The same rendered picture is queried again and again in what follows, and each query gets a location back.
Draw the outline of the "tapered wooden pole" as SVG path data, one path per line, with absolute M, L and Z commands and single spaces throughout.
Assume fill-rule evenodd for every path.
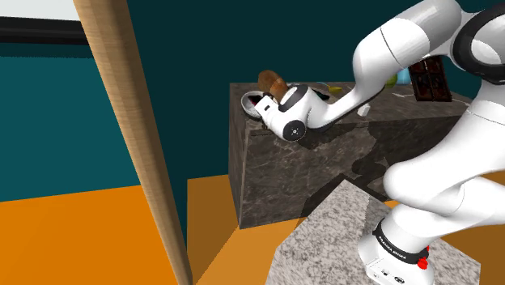
M 178 285 L 193 285 L 127 0 L 73 0 Z

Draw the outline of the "grey bowl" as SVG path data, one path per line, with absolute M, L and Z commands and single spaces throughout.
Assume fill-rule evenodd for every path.
M 261 120 L 262 119 L 262 115 L 264 114 L 264 112 L 266 111 L 266 109 L 268 108 L 267 106 L 267 101 L 264 100 L 264 98 L 266 98 L 266 95 L 264 93 L 264 97 L 257 103 L 257 104 L 252 104 L 249 99 L 248 99 L 248 96 L 251 95 L 251 94 L 254 94 L 254 93 L 260 93 L 262 91 L 248 91 L 246 93 L 243 94 L 243 96 L 241 97 L 241 106 L 242 106 L 242 109 L 244 110 L 244 112 L 249 115 L 250 117 L 253 117 L 255 118 L 256 120 Z

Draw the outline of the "brown bread loaf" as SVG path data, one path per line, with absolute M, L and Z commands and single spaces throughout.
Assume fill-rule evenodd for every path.
M 272 70 L 263 70 L 258 75 L 257 85 L 263 92 L 271 94 L 280 102 L 288 90 L 284 79 Z

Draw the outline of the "grey granite robot stand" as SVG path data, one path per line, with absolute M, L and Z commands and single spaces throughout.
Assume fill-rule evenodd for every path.
M 379 285 L 365 273 L 358 242 L 390 210 L 341 182 L 276 248 L 265 285 Z

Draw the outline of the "dark brown box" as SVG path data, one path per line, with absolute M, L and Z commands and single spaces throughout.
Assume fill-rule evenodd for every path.
M 440 56 L 428 57 L 409 67 L 416 101 L 451 102 L 452 94 Z

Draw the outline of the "dark marble counter block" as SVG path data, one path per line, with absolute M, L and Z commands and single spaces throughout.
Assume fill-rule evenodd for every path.
M 388 200 L 386 169 L 436 145 L 471 100 L 418 101 L 411 86 L 395 86 L 375 97 L 365 117 L 351 113 L 324 132 L 308 130 L 286 142 L 242 109 L 255 83 L 231 83 L 229 181 L 241 228 L 309 215 L 342 181 L 378 200 Z

